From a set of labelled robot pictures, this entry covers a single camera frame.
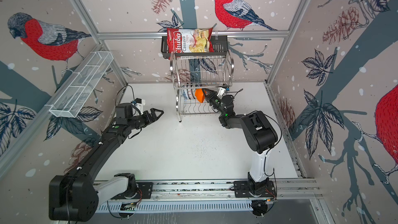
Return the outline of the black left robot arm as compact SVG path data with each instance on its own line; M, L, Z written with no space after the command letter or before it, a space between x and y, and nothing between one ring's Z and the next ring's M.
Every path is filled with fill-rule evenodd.
M49 218L51 220L87 222L97 207L127 190L136 191L134 174L121 173L95 186L101 168L116 149L131 136L156 122L163 110L151 108L140 112L132 103L116 107L116 117L103 131L98 144L68 173L55 176L49 184Z

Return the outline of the white brown patterned bowl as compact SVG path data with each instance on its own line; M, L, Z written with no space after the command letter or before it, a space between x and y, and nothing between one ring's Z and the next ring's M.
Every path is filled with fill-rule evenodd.
M191 93L192 93L192 99L193 100L196 100L197 98L196 98L196 96L195 96L195 89L191 89Z

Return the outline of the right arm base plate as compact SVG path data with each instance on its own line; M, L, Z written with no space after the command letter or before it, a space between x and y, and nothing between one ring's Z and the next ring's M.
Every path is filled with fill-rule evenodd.
M233 191L236 198L275 198L276 187L272 180L262 182L234 181Z

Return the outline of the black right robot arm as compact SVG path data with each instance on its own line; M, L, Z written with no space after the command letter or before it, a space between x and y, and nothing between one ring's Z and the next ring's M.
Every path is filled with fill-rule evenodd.
M248 172L248 188L252 195L259 196L271 186L268 165L271 149L279 141L279 137L267 116L262 111L238 115L234 112L234 96L219 97L217 91L198 89L195 92L198 101L206 101L220 113L219 121L226 129L241 129L249 148L257 154L253 157Z

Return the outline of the stainless steel dish rack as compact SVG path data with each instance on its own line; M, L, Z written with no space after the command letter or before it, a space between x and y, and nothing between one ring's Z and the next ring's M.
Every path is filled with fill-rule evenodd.
M227 51L224 55L181 56L171 53L170 79L176 98L176 116L182 122L184 116L216 114L206 101L185 100L183 89L211 89L218 92L220 87L230 88L234 74L234 60Z

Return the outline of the orange plastic bowl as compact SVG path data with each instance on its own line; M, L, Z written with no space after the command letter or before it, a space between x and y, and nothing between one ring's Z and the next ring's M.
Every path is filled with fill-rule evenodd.
M205 93L203 92L203 89L196 89L195 90L195 97L198 100L198 102L203 103L205 101Z

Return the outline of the red patterned ceramic bowl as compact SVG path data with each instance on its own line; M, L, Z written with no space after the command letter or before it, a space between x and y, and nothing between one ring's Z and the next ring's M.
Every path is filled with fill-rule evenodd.
M188 97L189 97L190 100L194 99L191 89L187 90L187 94L188 94Z

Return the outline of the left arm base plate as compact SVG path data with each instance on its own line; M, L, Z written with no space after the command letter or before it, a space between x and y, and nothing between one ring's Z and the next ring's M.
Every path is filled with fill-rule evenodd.
M153 190L153 182L137 182L136 190L126 190L116 195L112 200L147 200L151 199Z

